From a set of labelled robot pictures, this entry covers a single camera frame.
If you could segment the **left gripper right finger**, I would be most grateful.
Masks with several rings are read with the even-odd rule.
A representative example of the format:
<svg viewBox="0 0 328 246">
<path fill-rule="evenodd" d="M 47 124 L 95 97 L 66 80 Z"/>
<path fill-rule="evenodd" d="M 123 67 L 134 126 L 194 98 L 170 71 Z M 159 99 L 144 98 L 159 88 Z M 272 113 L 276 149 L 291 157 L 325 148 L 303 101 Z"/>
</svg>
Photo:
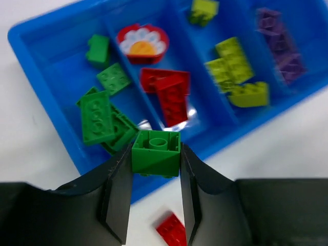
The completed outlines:
<svg viewBox="0 0 328 246">
<path fill-rule="evenodd" d="M 230 180 L 181 145 L 188 245 L 327 245 L 327 179 Z"/>
</svg>

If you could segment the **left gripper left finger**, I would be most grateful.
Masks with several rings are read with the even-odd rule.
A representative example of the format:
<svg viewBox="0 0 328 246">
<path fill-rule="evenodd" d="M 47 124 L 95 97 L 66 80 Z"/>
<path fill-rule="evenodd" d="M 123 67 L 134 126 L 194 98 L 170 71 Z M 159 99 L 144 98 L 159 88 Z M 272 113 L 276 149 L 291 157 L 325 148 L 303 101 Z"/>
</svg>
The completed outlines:
<svg viewBox="0 0 328 246">
<path fill-rule="evenodd" d="M 1 245 L 124 245 L 133 187 L 130 145 L 56 190 L 1 183 Z"/>
</svg>

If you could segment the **red two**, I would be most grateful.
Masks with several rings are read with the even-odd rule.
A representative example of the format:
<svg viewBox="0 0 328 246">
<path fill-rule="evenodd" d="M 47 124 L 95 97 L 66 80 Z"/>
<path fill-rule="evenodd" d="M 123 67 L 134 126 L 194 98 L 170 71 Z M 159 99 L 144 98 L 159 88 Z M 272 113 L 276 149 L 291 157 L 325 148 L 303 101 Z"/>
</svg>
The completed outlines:
<svg viewBox="0 0 328 246">
<path fill-rule="evenodd" d="M 187 246 L 185 227 L 172 211 L 165 211 L 152 226 L 167 245 Z"/>
</svg>

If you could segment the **green small lego brick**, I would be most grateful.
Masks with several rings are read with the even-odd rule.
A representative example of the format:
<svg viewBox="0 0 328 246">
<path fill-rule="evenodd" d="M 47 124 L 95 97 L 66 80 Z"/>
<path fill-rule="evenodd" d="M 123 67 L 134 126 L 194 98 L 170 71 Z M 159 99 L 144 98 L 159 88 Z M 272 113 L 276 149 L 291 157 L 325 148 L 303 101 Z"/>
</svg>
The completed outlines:
<svg viewBox="0 0 328 246">
<path fill-rule="evenodd" d="M 132 146 L 133 173 L 177 177 L 180 142 L 180 132 L 141 130 Z"/>
</svg>

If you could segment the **green two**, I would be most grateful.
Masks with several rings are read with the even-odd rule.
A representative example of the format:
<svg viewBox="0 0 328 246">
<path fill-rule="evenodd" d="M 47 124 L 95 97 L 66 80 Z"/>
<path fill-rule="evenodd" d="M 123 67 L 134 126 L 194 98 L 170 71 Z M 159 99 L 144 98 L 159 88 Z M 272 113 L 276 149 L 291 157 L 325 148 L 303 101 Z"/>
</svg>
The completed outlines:
<svg viewBox="0 0 328 246">
<path fill-rule="evenodd" d="M 78 101 L 83 142 L 87 146 L 115 138 L 109 93 L 92 87 Z"/>
</svg>

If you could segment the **green lego plate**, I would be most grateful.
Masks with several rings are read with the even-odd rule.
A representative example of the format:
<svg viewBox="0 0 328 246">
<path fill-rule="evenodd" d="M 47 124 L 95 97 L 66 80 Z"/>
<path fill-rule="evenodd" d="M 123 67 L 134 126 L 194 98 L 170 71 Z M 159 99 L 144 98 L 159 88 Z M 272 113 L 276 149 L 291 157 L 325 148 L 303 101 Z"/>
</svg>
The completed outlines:
<svg viewBox="0 0 328 246">
<path fill-rule="evenodd" d="M 115 138 L 101 143 L 101 146 L 111 155 L 115 155 L 122 147 L 135 139 L 139 132 L 138 126 L 111 104 L 111 113 Z"/>
</svg>

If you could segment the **lime two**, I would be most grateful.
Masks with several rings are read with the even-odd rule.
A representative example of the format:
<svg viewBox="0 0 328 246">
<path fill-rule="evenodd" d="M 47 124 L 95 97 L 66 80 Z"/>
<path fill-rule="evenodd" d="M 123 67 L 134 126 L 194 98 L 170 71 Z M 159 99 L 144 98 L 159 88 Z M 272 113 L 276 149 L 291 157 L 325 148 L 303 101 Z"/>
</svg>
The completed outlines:
<svg viewBox="0 0 328 246">
<path fill-rule="evenodd" d="M 215 49 L 225 60 L 234 83 L 242 84 L 254 77 L 253 69 L 237 37 L 217 43 Z"/>
</svg>

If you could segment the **purple curved lego brick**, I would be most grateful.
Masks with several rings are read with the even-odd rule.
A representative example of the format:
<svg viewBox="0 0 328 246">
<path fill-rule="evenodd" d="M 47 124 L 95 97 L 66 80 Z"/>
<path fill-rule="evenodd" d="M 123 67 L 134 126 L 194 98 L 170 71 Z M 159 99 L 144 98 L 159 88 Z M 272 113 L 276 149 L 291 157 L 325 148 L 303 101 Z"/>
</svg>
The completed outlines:
<svg viewBox="0 0 328 246">
<path fill-rule="evenodd" d="M 290 85 L 307 71 L 299 53 L 293 53 L 288 56 L 278 64 L 277 69 L 287 85 Z"/>
</svg>

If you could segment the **red flower lego brick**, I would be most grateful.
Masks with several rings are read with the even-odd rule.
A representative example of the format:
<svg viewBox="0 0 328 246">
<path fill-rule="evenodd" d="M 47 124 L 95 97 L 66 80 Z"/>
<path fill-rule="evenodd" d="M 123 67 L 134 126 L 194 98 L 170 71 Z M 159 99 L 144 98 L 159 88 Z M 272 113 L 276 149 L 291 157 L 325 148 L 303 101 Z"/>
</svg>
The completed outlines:
<svg viewBox="0 0 328 246">
<path fill-rule="evenodd" d="M 151 24 L 133 24 L 122 28 L 117 41 L 121 52 L 135 65 L 159 63 L 170 44 L 167 33 Z"/>
</svg>

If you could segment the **lime sloped lego brick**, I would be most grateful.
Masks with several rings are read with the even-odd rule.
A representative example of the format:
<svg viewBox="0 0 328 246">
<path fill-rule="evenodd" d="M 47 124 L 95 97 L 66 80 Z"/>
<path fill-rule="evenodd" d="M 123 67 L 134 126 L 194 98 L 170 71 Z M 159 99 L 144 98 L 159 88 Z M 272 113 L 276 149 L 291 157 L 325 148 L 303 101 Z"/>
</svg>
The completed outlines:
<svg viewBox="0 0 328 246">
<path fill-rule="evenodd" d="M 269 86 L 262 81 L 236 86 L 228 99 L 232 105 L 240 108 L 267 106 L 270 102 Z"/>
</svg>

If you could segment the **small lime lego brick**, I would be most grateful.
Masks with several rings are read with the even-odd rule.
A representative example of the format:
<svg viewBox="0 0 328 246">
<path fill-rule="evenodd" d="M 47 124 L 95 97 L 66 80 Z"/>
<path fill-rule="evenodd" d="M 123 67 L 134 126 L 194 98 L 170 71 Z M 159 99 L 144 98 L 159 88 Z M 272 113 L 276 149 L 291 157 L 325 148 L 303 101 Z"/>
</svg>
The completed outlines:
<svg viewBox="0 0 328 246">
<path fill-rule="evenodd" d="M 225 60 L 223 58 L 217 58 L 206 62 L 205 66 L 222 93 L 230 92 L 234 84 Z"/>
</svg>

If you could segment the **purple butterfly lego brick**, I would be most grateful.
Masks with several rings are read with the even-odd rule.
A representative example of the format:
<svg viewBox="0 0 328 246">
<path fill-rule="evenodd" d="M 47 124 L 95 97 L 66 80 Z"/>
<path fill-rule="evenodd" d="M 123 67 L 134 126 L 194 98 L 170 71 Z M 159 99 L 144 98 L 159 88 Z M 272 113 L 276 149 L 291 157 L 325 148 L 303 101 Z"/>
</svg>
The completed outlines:
<svg viewBox="0 0 328 246">
<path fill-rule="evenodd" d="M 270 51 L 276 56 L 285 55 L 296 51 L 291 39 L 284 32 L 266 34 L 265 40 Z"/>
</svg>

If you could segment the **purple paw lego brick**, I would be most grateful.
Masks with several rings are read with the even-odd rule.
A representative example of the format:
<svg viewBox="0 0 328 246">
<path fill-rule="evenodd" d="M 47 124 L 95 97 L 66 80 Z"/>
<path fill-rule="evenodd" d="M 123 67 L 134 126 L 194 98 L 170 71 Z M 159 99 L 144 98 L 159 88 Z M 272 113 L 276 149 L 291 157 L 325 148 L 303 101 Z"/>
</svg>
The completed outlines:
<svg viewBox="0 0 328 246">
<path fill-rule="evenodd" d="M 282 32 L 282 13 L 269 8 L 256 10 L 258 31 L 266 34 L 280 34 Z"/>
</svg>

